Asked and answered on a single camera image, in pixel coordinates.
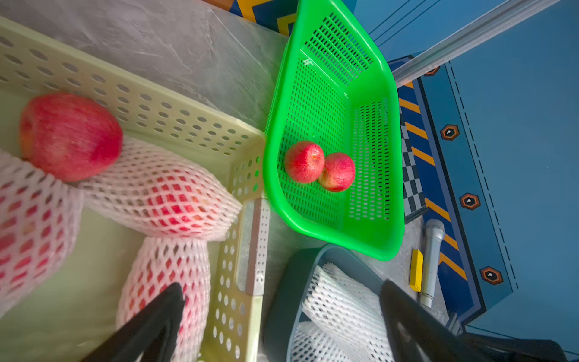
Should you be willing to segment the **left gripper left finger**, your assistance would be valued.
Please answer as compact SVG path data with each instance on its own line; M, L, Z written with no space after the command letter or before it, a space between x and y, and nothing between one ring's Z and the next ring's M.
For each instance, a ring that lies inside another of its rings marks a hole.
M171 284L83 360L171 360L184 306L181 286L178 283Z

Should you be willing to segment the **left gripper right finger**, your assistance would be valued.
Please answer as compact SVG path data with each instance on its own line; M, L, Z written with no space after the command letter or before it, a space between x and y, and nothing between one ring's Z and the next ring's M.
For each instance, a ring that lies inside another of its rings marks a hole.
M431 361L488 360L453 336L394 282L384 282L379 301L395 361L421 361L419 348Z

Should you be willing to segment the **white foam net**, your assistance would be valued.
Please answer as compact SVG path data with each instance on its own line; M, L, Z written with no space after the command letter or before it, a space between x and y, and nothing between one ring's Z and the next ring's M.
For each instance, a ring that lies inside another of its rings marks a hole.
M302 312L351 361L392 361L378 296L332 263L317 266Z
M290 360L293 362L351 361L334 340L311 321L298 323L294 334Z

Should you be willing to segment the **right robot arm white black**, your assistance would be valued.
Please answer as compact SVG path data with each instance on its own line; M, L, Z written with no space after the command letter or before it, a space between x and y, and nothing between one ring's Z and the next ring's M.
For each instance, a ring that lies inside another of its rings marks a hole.
M561 346L546 339L502 339L463 333L458 337L493 361L568 361Z

